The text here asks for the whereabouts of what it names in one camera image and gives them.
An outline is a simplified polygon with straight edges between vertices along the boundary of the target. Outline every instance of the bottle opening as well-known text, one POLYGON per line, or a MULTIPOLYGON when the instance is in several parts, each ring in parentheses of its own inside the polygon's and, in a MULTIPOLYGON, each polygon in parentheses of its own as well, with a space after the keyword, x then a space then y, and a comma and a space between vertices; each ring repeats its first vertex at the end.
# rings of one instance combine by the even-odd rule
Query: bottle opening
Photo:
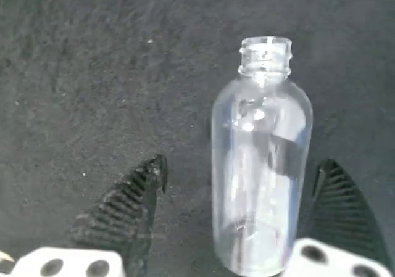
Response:
POLYGON ((246 76, 259 73, 291 73, 289 61, 292 58, 292 41, 277 36, 257 36, 241 42, 241 65, 239 73, 246 76))

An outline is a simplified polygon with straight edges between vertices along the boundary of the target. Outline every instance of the dark gray carpet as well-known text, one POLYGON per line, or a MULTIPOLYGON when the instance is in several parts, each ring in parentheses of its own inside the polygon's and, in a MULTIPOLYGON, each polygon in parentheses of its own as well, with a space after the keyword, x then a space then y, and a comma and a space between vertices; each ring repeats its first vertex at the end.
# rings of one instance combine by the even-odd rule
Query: dark gray carpet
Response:
POLYGON ((314 107, 305 191, 317 162, 337 159, 395 259, 394 10, 394 0, 0 0, 0 249, 18 257, 56 238, 161 151, 170 187, 149 277, 230 276, 212 252, 203 124, 236 75, 240 41, 281 35, 314 107))

